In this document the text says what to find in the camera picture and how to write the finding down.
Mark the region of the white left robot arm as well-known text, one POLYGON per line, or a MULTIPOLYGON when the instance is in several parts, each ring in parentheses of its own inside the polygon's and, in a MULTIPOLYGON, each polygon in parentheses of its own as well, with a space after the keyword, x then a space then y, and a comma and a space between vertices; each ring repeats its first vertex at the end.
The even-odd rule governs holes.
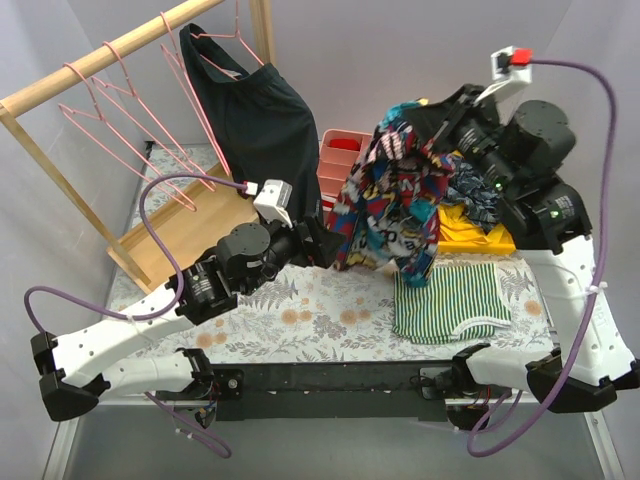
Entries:
POLYGON ((244 223, 198 260, 113 317, 70 334, 31 340, 39 389, 49 417, 80 417, 100 401, 144 392, 176 392, 193 400, 217 396, 223 374, 200 349, 154 358, 135 352, 235 309, 289 263, 329 268, 345 237, 316 218, 288 226, 244 223))

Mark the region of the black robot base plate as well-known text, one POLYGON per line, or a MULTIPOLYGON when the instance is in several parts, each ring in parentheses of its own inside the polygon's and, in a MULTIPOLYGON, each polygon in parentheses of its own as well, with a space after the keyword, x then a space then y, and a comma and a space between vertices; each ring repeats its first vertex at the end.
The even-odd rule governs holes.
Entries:
POLYGON ((160 390, 180 406, 215 402, 216 419, 413 418, 445 422, 469 405, 481 413, 504 389, 449 387, 449 361, 218 364, 214 383, 191 393, 160 390))

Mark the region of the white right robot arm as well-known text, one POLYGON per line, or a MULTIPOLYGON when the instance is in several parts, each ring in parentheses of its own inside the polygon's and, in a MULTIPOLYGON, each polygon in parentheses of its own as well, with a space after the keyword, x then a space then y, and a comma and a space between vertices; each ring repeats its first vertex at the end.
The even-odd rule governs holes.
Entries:
POLYGON ((551 351, 502 353, 482 343, 456 354, 446 383, 464 397, 488 385, 523 390, 554 413, 593 412, 639 385, 596 271, 592 225, 558 176, 576 138, 556 105, 529 100, 507 123, 495 99, 461 87, 405 119, 428 151, 460 153, 498 196, 498 218, 531 269, 557 334, 551 351))

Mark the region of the colourful comic print shorts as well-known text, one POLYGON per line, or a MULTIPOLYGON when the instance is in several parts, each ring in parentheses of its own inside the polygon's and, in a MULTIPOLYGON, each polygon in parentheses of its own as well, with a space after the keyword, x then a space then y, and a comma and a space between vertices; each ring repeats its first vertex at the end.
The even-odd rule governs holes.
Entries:
POLYGON ((345 236, 337 269, 393 262, 407 286, 427 285, 438 253, 438 206, 456 159, 432 153, 404 118, 427 104, 421 98, 390 108, 353 164, 328 216, 330 230, 345 236))

